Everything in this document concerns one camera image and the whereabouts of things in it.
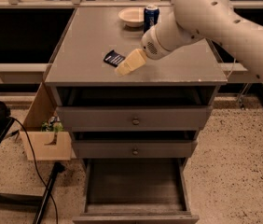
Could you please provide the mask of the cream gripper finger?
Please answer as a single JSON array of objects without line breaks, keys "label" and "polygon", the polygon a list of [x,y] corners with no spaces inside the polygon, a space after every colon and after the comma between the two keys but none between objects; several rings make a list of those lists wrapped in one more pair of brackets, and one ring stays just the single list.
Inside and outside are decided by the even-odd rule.
[{"label": "cream gripper finger", "polygon": [[119,77],[126,76],[146,64],[147,56],[142,49],[133,50],[115,69]]}]

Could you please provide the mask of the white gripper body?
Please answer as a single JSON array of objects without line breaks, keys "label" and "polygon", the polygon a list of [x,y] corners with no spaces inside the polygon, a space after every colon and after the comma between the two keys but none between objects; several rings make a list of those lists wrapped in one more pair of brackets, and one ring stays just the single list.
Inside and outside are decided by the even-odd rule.
[{"label": "white gripper body", "polygon": [[141,47],[149,59],[159,60],[172,52],[168,42],[167,33],[162,32],[160,26],[155,25],[144,33]]}]

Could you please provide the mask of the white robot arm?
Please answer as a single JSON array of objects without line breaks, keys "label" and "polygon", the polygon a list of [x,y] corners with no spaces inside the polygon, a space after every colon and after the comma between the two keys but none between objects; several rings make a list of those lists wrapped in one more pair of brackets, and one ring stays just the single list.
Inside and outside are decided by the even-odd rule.
[{"label": "white robot arm", "polygon": [[263,26],[234,12],[229,0],[176,0],[173,11],[144,33],[141,47],[115,69],[125,76],[174,50],[208,38],[263,84]]}]

